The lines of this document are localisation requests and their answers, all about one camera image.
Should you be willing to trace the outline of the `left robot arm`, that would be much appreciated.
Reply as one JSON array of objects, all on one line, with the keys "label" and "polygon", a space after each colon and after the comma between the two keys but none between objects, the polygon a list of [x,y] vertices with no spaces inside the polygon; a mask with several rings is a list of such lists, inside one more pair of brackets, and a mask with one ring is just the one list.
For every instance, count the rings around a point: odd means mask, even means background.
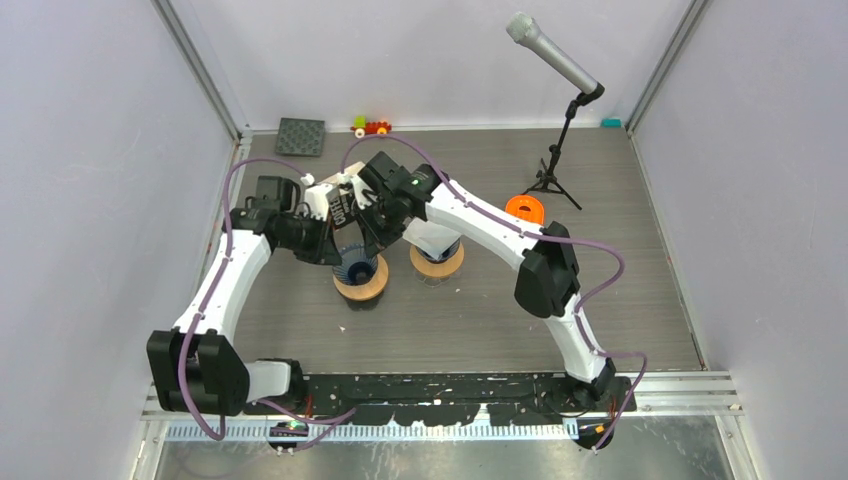
[{"label": "left robot arm", "polygon": [[291,359],[244,362],[233,346],[241,311],[259,272],[277,249],[315,265],[338,265],[327,182],[300,187],[263,177],[257,193],[230,210],[215,270],[203,280],[187,310],[146,345],[160,407],[172,412],[236,416],[268,398],[284,414],[307,398],[300,364]]}]

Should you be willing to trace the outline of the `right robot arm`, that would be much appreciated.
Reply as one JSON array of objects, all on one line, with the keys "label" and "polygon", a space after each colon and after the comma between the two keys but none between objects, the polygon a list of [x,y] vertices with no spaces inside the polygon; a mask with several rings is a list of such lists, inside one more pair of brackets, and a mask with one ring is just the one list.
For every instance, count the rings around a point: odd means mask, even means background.
[{"label": "right robot arm", "polygon": [[514,298],[548,326],[573,379],[571,397],[584,410],[596,410],[611,395],[615,366],[601,351],[583,311],[579,265],[568,230],[521,220],[465,190],[437,168],[414,171],[378,152],[350,177],[356,215],[366,251],[374,255],[400,238],[430,255],[444,247],[418,223],[448,229],[497,255],[517,274]]}]

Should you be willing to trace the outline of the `white paper coffee filter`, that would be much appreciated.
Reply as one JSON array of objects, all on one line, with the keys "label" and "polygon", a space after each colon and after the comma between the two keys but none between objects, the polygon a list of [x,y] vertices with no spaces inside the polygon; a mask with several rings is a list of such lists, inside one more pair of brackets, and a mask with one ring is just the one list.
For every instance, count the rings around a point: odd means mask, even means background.
[{"label": "white paper coffee filter", "polygon": [[438,255],[457,240],[460,241],[461,235],[442,225],[413,218],[406,226],[403,238],[416,246],[419,252],[424,250],[430,255]]}]

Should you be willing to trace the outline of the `wooden ring dripper stand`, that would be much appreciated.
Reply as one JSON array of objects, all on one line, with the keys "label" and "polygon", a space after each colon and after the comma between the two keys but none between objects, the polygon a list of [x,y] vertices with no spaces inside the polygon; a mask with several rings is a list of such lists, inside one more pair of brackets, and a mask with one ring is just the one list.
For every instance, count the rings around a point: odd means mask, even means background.
[{"label": "wooden ring dripper stand", "polygon": [[378,260],[377,273],[371,279],[371,281],[365,285],[342,285],[338,280],[334,278],[333,275],[333,283],[335,285],[335,288],[343,298],[352,302],[362,303],[377,299],[384,292],[389,280],[388,263],[382,255],[377,255],[376,258]]}]

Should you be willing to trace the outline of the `blue glass dripper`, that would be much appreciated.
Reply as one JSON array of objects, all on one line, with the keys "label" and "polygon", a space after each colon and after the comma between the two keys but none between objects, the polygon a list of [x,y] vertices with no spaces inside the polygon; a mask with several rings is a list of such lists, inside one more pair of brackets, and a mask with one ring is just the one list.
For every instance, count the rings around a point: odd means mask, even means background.
[{"label": "blue glass dripper", "polygon": [[430,255],[424,250],[421,250],[420,254],[430,263],[441,264],[441,263],[448,261],[453,256],[455,256],[456,253],[458,252],[460,246],[461,246],[461,242],[459,240],[457,240],[456,242],[454,242],[452,245],[450,245],[448,248],[443,250],[438,255]]},{"label": "blue glass dripper", "polygon": [[378,260],[366,254],[362,243],[352,243],[339,251],[342,263],[332,268],[334,278],[342,285],[361,286],[377,273]]}]

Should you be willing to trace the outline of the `orange coffee filter box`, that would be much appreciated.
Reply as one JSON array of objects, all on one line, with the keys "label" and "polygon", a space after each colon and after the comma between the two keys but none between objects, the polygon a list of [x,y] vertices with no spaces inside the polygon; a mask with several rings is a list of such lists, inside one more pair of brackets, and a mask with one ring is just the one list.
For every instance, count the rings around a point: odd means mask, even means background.
[{"label": "orange coffee filter box", "polygon": [[[342,173],[358,174],[364,167],[365,164],[363,162],[355,162],[351,166],[346,167]],[[344,193],[338,187],[338,196],[331,201],[329,216],[335,230],[339,230],[355,221],[353,212],[355,204],[353,197]]]}]

